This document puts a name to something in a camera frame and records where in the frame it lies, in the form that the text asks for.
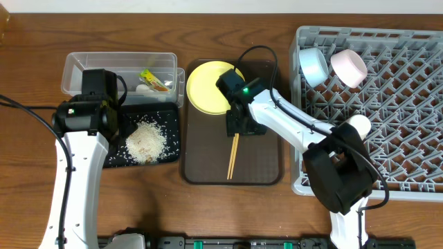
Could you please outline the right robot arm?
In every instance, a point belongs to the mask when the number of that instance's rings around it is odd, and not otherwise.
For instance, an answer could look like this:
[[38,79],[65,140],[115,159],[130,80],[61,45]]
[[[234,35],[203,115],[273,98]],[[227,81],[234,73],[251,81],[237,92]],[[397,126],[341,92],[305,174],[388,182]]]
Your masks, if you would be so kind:
[[302,154],[314,196],[329,210],[330,239],[337,248],[362,248],[368,235],[364,214],[378,178],[363,139],[371,129],[362,115],[341,125],[321,122],[287,102],[257,78],[221,77],[216,86],[230,104],[236,121],[249,118],[284,138]]

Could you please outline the light blue bowl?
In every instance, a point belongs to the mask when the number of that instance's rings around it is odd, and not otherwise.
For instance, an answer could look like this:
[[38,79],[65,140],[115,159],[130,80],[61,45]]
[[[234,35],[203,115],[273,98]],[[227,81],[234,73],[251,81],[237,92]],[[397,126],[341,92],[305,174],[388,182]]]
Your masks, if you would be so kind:
[[327,62],[318,48],[300,50],[298,57],[302,73],[311,88],[317,87],[328,78]]

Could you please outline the white cup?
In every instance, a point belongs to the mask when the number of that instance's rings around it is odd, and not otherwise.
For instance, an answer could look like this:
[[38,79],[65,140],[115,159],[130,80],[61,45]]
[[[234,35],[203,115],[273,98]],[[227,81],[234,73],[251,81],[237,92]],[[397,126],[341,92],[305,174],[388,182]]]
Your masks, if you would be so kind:
[[370,120],[361,114],[353,115],[346,120],[346,123],[352,125],[357,130],[362,140],[366,138],[372,128]]

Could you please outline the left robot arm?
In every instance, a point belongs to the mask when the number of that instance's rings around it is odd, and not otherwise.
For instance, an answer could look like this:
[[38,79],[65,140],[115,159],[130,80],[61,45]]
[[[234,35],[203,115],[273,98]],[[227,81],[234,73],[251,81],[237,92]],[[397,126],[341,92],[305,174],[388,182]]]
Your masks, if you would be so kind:
[[109,140],[118,132],[119,103],[63,102],[53,114],[57,171],[41,248],[97,248],[97,210]]

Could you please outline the green yellow snack wrapper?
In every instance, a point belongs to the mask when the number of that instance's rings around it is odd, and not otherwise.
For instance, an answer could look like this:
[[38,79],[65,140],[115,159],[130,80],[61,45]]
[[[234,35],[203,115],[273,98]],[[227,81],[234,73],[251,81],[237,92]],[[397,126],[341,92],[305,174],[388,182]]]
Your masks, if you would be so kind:
[[168,92],[170,89],[162,83],[151,71],[148,69],[140,73],[140,79],[148,85],[149,88],[155,91]]

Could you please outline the white bowl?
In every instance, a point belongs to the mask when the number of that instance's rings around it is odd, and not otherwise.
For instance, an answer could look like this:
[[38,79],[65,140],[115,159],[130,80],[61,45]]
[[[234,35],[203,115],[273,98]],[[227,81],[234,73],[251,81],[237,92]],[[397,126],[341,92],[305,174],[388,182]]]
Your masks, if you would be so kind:
[[356,88],[368,75],[364,61],[353,50],[346,49],[332,55],[330,62],[338,78],[350,88]]

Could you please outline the white tissue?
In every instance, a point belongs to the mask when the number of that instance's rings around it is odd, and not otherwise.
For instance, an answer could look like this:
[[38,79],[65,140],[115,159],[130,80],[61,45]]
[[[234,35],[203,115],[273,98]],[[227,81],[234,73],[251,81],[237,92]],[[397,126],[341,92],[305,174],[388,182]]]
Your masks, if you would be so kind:
[[152,89],[148,85],[146,85],[146,84],[139,84],[136,87],[136,93],[137,94],[148,94],[150,92],[152,92]]

